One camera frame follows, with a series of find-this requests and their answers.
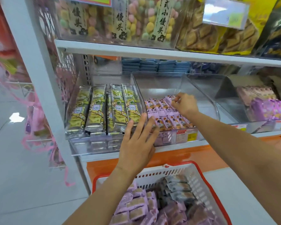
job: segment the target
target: white basket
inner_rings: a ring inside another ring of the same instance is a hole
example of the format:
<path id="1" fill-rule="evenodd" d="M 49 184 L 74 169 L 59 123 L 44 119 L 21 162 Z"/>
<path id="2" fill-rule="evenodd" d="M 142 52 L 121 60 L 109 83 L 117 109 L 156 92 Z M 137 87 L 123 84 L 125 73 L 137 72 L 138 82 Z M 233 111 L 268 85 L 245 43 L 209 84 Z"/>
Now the white basket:
<path id="1" fill-rule="evenodd" d="M 154 166 L 143 169 L 136 177 L 135 181 L 138 188 L 149 189 L 157 185 L 161 178 L 171 175 L 183 173 L 188 184 L 192 188 L 192 192 L 198 202 L 204 203 L 205 206 L 216 216 L 220 217 L 227 225 L 232 225 L 230 218 L 225 211 L 221 201 L 217 197 L 211 185 L 206 181 L 199 166 L 194 161 L 189 161 L 184 164 L 170 166 Z M 93 191 L 100 188 L 102 183 L 108 176 L 97 176 L 94 178 Z"/>

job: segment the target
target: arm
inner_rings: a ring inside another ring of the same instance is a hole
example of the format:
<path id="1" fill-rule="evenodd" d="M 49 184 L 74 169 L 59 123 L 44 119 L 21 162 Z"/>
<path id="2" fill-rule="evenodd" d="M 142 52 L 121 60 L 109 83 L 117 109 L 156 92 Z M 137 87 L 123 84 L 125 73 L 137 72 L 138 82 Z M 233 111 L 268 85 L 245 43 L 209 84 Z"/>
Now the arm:
<path id="1" fill-rule="evenodd" d="M 147 140 L 154 118 L 143 126 L 147 114 L 142 114 L 130 139 L 133 120 L 128 122 L 121 144 L 119 161 L 101 188 L 96 190 L 63 224 L 64 225 L 108 225 L 124 193 L 135 176 L 148 164 L 155 152 L 153 144 L 159 134 L 157 127 Z"/>
<path id="2" fill-rule="evenodd" d="M 199 112 L 194 96 L 179 93 L 172 106 L 190 120 L 277 224 L 281 224 L 281 151 Z"/>

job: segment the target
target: left hand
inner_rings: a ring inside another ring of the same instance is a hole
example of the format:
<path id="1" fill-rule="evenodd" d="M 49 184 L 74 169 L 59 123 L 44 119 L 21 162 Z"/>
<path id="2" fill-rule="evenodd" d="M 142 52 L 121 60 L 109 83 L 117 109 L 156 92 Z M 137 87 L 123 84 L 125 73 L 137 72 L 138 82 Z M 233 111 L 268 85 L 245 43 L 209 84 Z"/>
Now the left hand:
<path id="1" fill-rule="evenodd" d="M 135 176 L 149 163 L 155 153 L 153 144 L 158 137 L 159 127 L 156 125 L 154 132 L 147 140 L 155 121 L 154 117 L 150 117 L 142 132 L 146 119 L 147 114 L 143 113 L 131 139 L 130 134 L 133 127 L 133 120 L 128 122 L 125 130 L 120 148 L 119 161 L 116 167 L 127 173 L 129 178 L 135 178 Z"/>

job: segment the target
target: hand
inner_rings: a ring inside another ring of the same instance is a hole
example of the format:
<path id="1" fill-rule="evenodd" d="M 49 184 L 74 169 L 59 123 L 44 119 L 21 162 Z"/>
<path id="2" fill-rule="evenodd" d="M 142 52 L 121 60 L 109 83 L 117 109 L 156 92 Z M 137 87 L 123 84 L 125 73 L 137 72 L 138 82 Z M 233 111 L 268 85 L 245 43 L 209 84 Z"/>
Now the hand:
<path id="1" fill-rule="evenodd" d="M 130 134 L 133 127 L 133 120 L 128 122 L 121 144 L 119 162 L 116 167 L 126 172 L 129 178 L 135 178 L 149 163 L 155 153 L 153 144 L 158 137 L 159 127 L 156 126 L 154 132 L 147 140 L 155 121 L 154 117 L 149 118 L 142 132 L 146 118 L 147 114 L 143 113 L 131 139 Z"/>
<path id="2" fill-rule="evenodd" d="M 189 119 L 199 113 L 197 101 L 193 95 L 179 92 L 176 95 L 175 101 L 172 101 L 172 107 L 177 109 L 179 113 Z"/>

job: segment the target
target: metal shelf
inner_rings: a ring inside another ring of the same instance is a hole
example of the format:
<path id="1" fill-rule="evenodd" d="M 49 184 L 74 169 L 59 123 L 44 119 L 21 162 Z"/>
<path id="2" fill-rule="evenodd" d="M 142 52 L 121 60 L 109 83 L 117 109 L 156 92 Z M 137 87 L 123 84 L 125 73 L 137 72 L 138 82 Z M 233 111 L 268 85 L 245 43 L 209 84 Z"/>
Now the metal shelf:
<path id="1" fill-rule="evenodd" d="M 154 48 L 143 48 L 124 45 L 109 45 L 91 42 L 78 42 L 68 40 L 55 40 L 59 58 L 63 59 L 64 53 L 76 53 L 87 55 L 108 55 L 132 58 L 157 58 L 168 60 L 187 60 L 198 62 L 214 62 L 235 65 L 255 65 L 281 67 L 281 60 L 273 60 L 248 56 L 228 56 L 217 54 L 206 54 L 196 52 L 185 52 L 178 50 L 164 50 Z"/>

